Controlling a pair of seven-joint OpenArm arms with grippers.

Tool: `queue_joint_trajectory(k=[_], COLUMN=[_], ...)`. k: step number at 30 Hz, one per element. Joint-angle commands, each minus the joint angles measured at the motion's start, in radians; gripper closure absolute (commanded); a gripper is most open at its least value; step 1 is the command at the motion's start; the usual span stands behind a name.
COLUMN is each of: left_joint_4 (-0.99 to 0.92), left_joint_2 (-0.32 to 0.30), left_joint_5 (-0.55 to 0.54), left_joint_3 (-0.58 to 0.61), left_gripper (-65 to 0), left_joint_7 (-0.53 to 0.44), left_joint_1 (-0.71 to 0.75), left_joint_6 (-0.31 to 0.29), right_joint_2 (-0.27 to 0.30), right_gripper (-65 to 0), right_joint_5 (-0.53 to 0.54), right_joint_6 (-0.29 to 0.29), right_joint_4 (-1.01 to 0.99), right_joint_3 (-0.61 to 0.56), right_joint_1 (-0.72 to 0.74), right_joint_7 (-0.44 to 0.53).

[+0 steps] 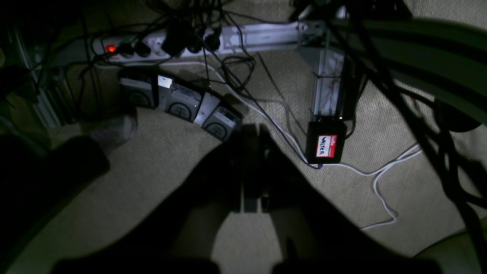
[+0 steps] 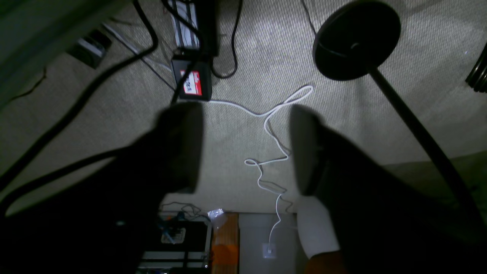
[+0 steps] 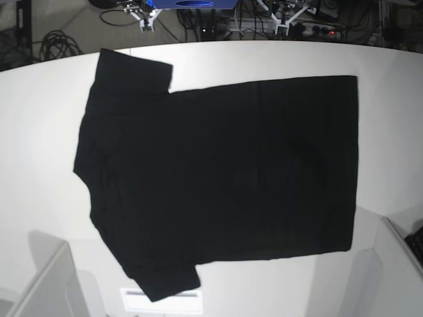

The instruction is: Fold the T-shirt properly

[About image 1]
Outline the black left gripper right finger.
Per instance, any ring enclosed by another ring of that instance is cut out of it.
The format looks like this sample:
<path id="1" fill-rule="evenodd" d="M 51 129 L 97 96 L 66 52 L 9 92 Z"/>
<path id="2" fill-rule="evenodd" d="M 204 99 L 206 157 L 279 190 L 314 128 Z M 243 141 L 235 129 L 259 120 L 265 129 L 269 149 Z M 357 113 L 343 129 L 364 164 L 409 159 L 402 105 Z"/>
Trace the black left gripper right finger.
<path id="1" fill-rule="evenodd" d="M 262 206 L 282 262 L 273 274 L 440 274 L 433 260 L 408 258 L 360 232 L 285 156 L 259 125 Z"/>

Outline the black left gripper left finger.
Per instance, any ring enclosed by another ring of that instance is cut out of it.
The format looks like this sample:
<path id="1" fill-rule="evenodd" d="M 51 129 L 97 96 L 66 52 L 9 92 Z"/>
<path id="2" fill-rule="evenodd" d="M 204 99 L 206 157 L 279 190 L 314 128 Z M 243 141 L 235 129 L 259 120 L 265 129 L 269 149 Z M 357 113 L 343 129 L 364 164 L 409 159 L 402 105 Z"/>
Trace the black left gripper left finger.
<path id="1" fill-rule="evenodd" d="M 219 274 L 217 233 L 242 206 L 242 184 L 258 149 L 254 124 L 237 130 L 196 165 L 142 222 L 101 250 L 56 263 L 55 274 Z"/>

